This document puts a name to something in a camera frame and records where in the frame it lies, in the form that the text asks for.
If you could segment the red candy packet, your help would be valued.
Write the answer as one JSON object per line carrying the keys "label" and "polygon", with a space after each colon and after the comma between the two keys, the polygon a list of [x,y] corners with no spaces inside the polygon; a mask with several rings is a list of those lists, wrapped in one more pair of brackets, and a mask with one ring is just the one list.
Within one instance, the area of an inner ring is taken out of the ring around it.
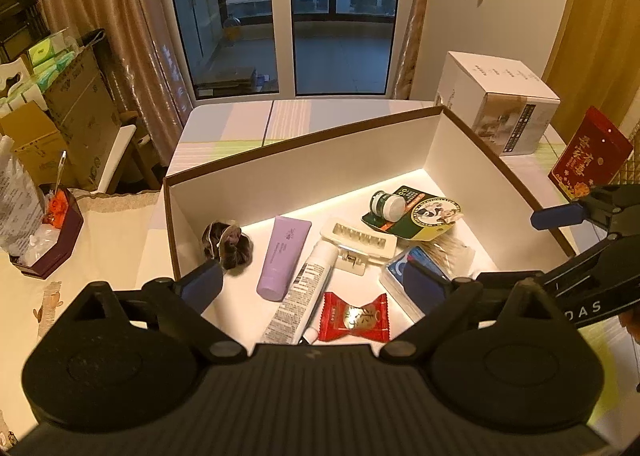
{"label": "red candy packet", "polygon": [[319,340],[330,342],[348,335],[374,342],[390,341],[390,319],[385,293],[362,306],[351,305],[334,292],[324,294]]}

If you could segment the bag of cotton swabs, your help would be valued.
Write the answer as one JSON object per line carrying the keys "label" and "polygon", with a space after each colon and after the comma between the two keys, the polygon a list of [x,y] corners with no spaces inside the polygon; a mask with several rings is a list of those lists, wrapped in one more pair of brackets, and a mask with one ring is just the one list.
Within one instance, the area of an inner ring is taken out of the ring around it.
{"label": "bag of cotton swabs", "polygon": [[448,278],[471,275],[475,250],[456,237],[442,234],[422,242],[421,248]]}

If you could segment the blue card pack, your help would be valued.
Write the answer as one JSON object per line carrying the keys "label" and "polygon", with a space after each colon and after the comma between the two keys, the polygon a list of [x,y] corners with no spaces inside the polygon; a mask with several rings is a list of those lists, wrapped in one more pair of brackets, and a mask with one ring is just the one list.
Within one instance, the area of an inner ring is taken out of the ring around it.
{"label": "blue card pack", "polygon": [[416,323],[442,304],[452,283],[421,247],[406,250],[382,269],[380,282]]}

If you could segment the dark brown velvet scrunchie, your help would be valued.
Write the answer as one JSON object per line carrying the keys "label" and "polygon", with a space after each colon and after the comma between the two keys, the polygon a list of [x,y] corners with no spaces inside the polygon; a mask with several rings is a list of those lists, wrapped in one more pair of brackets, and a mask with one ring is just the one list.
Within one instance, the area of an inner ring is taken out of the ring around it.
{"label": "dark brown velvet scrunchie", "polygon": [[201,238],[207,259],[217,261],[225,271],[244,269],[253,260],[253,242],[235,222],[213,222]]}

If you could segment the white plastic clip tool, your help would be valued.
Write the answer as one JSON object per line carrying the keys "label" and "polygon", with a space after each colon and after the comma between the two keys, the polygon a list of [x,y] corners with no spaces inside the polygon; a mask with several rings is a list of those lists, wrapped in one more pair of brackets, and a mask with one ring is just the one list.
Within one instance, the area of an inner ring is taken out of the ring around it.
{"label": "white plastic clip tool", "polygon": [[395,257],[397,238],[358,228],[339,219],[329,219],[321,228],[323,240],[337,246],[335,267],[363,276],[370,265],[383,265]]}

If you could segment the white cosmetic tube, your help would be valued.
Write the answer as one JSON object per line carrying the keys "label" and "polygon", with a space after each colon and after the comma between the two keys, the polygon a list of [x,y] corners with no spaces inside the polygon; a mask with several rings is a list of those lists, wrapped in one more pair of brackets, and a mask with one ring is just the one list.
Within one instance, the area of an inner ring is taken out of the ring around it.
{"label": "white cosmetic tube", "polygon": [[308,328],[309,320],[314,316],[337,254],[337,246],[332,242],[320,240],[314,246],[262,334],[260,343],[290,346],[299,343]]}

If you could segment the green carded tape pack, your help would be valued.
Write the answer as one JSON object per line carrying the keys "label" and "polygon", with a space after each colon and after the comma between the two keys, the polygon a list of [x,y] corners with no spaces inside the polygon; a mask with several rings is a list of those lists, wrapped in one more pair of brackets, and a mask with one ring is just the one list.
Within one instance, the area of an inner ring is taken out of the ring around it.
{"label": "green carded tape pack", "polygon": [[393,193],[375,191],[361,220],[379,233],[431,241],[453,228],[461,216],[457,202],[402,185]]}

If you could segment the purple cosmetic tube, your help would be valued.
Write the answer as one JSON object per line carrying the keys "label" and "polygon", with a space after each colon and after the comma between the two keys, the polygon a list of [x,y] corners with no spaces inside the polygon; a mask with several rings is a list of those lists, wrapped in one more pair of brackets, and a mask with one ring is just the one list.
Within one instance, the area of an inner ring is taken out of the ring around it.
{"label": "purple cosmetic tube", "polygon": [[292,217],[277,216],[269,240],[256,292],[271,302],[283,300],[302,253],[311,223]]}

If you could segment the white appliance carton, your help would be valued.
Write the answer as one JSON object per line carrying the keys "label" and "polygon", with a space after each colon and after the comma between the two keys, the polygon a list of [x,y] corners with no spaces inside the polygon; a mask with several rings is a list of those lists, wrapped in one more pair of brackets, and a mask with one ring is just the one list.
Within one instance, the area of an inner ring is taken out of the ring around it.
{"label": "white appliance carton", "polygon": [[436,102],[497,155],[521,156],[535,152],[560,98],[520,60],[448,52]]}

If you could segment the dark red tray box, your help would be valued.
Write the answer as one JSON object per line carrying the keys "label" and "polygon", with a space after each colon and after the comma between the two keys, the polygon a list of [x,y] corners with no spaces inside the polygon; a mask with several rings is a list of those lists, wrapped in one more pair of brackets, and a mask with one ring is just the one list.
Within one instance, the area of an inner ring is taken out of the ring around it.
{"label": "dark red tray box", "polygon": [[23,275],[46,279],[73,253],[84,218],[76,198],[66,187],[58,187],[46,198],[47,212],[42,224],[29,237],[21,257],[10,257]]}

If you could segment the large brown cardboard box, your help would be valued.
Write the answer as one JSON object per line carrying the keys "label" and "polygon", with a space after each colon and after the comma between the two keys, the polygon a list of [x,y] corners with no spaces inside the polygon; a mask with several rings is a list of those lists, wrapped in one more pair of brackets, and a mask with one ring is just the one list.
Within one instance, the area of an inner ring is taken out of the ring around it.
{"label": "large brown cardboard box", "polygon": [[204,261],[209,223],[233,221],[252,239],[254,260],[224,285],[207,318],[251,346],[274,305],[256,292],[274,219],[311,223],[319,240],[332,219],[359,225],[377,190],[410,186],[457,202],[458,231],[472,243],[480,269],[550,271],[573,247],[560,231],[530,225],[539,202],[510,168],[445,108],[426,108],[255,148],[171,174],[164,182],[172,272]]}

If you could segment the plaid tablecloth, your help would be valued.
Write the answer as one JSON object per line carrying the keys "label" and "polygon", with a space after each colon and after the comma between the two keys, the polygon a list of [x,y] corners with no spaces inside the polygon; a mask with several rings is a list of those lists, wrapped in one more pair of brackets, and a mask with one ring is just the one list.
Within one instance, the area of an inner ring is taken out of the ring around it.
{"label": "plaid tablecloth", "polygon": [[[311,132],[362,120],[396,115],[434,106],[433,101],[386,99],[301,99],[230,104],[204,104],[193,110],[171,158],[168,174],[264,147]],[[542,205],[558,205],[560,196],[546,171],[560,153],[561,138],[551,127],[541,138],[536,156],[503,161]],[[589,224],[563,229],[576,251],[602,237]],[[154,209],[146,237],[137,285],[156,276],[172,275],[163,193]],[[604,396],[592,417],[594,426],[613,443],[626,446],[639,433],[639,346],[617,318],[582,329],[605,366]]]}

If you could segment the stacked brown cardboard boxes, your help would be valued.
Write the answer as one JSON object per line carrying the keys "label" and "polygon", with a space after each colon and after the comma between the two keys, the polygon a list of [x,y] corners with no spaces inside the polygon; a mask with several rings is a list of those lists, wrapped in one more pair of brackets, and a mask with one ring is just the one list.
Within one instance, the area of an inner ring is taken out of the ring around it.
{"label": "stacked brown cardboard boxes", "polygon": [[18,107],[1,105],[1,133],[38,185],[52,184],[67,153],[62,183],[93,190],[122,122],[89,46],[58,74],[47,90],[32,86]]}

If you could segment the glass balcony door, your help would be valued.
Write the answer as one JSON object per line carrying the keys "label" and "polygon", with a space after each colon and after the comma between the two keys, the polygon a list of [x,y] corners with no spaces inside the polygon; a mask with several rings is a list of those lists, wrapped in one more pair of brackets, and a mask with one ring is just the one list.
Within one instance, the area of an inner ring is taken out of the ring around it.
{"label": "glass balcony door", "polygon": [[398,0],[172,0],[196,99],[383,96]]}

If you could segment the beige curtain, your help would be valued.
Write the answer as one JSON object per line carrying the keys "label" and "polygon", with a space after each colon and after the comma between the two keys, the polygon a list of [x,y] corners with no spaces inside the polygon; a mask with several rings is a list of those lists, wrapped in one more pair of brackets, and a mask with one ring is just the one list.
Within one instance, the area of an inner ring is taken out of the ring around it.
{"label": "beige curtain", "polygon": [[107,84],[119,108],[137,111],[163,165],[169,164],[193,104],[169,35],[162,0],[41,0],[53,30],[105,33]]}

